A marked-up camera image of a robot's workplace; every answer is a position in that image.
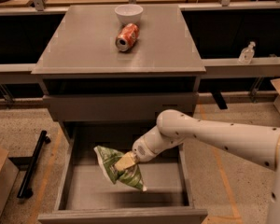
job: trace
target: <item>green snack bag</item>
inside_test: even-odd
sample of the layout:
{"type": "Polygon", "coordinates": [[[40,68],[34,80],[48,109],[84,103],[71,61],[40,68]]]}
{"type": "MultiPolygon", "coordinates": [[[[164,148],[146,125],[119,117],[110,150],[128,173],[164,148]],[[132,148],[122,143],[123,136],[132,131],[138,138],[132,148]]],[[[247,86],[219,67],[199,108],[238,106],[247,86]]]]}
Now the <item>green snack bag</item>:
{"type": "Polygon", "coordinates": [[[118,171],[116,169],[115,163],[123,157],[124,153],[101,146],[95,147],[94,151],[105,177],[110,179],[113,184],[116,184],[116,181],[118,180],[119,182],[135,189],[140,189],[142,191],[147,190],[144,186],[140,168],[137,164],[123,171],[118,171]]]}

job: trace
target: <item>gray tabletop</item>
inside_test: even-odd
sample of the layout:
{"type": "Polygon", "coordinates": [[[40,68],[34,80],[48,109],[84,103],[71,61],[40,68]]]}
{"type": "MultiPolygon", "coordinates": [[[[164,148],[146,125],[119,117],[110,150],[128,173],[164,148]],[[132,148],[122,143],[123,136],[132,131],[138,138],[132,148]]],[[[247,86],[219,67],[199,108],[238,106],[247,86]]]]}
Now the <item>gray tabletop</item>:
{"type": "Polygon", "coordinates": [[[142,5],[140,35],[130,52],[115,39],[116,6],[71,6],[34,74],[202,73],[202,60],[178,5],[142,5]]]}

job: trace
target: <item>drawer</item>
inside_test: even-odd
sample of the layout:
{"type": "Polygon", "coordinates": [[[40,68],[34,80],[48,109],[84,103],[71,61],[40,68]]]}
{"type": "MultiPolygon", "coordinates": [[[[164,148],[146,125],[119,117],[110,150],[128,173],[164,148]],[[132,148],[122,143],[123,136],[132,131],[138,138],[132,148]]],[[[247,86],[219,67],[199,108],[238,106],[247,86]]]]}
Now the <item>drawer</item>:
{"type": "Polygon", "coordinates": [[[155,120],[165,109],[192,114],[197,92],[50,95],[44,102],[54,121],[137,121],[155,120]]]}
{"type": "Polygon", "coordinates": [[[63,178],[52,214],[43,224],[62,223],[202,223],[206,210],[194,208],[183,146],[140,163],[147,191],[106,180],[93,150],[97,145],[126,152],[152,123],[89,124],[75,127],[63,178]]]}

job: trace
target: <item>black object on floor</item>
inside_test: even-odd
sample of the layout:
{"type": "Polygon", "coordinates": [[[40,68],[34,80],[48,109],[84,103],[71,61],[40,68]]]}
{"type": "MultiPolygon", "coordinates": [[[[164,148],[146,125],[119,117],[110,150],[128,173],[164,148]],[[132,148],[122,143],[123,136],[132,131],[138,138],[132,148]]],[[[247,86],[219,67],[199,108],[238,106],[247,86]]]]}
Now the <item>black object on floor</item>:
{"type": "Polygon", "coordinates": [[[50,142],[50,139],[47,137],[47,131],[42,131],[41,134],[39,135],[35,151],[32,157],[19,157],[19,158],[9,158],[11,161],[15,163],[15,165],[18,164],[18,166],[22,167],[23,165],[28,164],[28,168],[25,174],[24,179],[21,182],[21,187],[18,192],[17,198],[30,198],[33,196],[33,191],[32,189],[29,189],[29,182],[32,177],[32,174],[34,172],[36,162],[40,153],[40,150],[43,146],[43,143],[48,144],[50,142]]]}
{"type": "Polygon", "coordinates": [[[225,102],[221,92],[220,91],[211,91],[211,93],[212,93],[218,107],[220,109],[227,109],[226,102],[225,102]]]}

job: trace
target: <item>black pole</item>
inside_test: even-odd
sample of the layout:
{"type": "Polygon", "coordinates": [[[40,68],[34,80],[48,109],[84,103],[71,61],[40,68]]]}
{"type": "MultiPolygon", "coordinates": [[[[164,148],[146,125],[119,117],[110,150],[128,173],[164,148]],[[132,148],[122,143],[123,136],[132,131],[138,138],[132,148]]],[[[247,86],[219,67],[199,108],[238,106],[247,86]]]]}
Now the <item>black pole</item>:
{"type": "Polygon", "coordinates": [[[43,146],[43,143],[46,140],[46,134],[47,134],[47,131],[42,131],[41,134],[39,135],[34,154],[31,157],[31,161],[29,163],[29,166],[28,166],[28,169],[26,171],[25,177],[21,182],[21,187],[20,187],[17,198],[30,198],[33,195],[32,190],[28,189],[28,185],[29,185],[31,176],[34,172],[40,150],[43,146]]]}

